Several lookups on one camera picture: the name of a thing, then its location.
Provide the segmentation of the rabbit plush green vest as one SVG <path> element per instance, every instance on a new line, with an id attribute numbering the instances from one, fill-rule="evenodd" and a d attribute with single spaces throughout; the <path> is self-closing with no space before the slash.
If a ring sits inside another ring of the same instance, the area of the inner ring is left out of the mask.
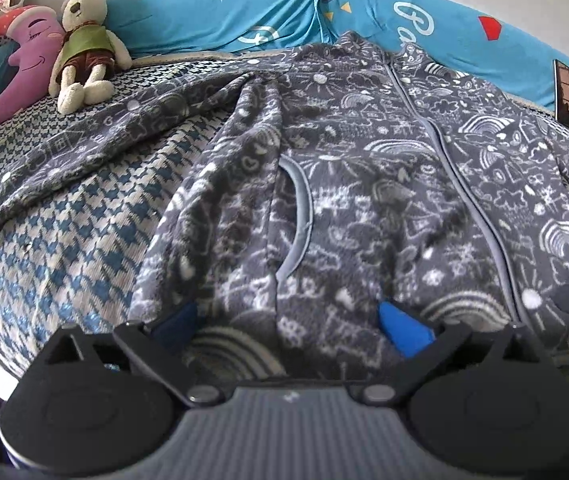
<path id="1" fill-rule="evenodd" d="M 124 42 L 104 26 L 107 16 L 106 0 L 68 0 L 64 4 L 64 39 L 48 88 L 63 116 L 111 99 L 115 92 L 112 77 L 132 67 Z"/>

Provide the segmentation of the blue patterned bed bolster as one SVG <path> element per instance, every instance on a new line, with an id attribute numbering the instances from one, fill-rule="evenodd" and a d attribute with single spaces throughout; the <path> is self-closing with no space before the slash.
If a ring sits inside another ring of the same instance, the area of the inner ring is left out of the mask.
<path id="1" fill-rule="evenodd" d="M 109 0 L 106 27 L 134 58 L 332 44 L 353 30 L 387 50 L 415 42 L 437 62 L 549 110 L 554 64 L 569 66 L 545 42 L 451 0 Z"/>

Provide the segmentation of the purple moon plush pillow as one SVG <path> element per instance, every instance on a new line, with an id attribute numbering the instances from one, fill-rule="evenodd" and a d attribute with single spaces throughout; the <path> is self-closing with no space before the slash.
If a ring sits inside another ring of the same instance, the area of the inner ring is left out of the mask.
<path id="1" fill-rule="evenodd" d="M 15 45 L 0 65 L 0 124 L 48 93 L 64 30 L 49 6 L 20 6 L 0 16 L 0 36 Z"/>

